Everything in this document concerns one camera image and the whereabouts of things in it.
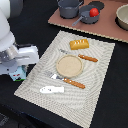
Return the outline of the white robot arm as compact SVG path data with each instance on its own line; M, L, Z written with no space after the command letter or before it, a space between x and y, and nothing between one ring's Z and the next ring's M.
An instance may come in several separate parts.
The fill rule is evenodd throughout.
M0 75L39 61L36 46L19 46L10 30L9 18L20 15L23 0L0 0Z

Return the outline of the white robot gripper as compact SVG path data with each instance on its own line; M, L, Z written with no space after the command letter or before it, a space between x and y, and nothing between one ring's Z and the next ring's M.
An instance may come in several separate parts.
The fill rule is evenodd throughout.
M0 44L0 75L13 73L19 66L39 61L36 46L17 48L14 44Z

